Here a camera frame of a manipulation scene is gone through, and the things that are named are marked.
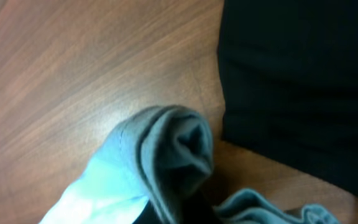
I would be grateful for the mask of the light blue t-shirt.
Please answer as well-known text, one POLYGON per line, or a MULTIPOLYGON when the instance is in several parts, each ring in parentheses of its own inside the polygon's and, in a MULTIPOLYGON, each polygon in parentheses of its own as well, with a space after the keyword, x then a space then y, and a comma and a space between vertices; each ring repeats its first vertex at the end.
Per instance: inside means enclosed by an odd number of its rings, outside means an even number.
POLYGON ((286 213, 252 189, 218 206, 200 187, 213 173, 208 121, 184 106, 153 106, 119 123, 43 223, 336 223, 323 206, 286 213))

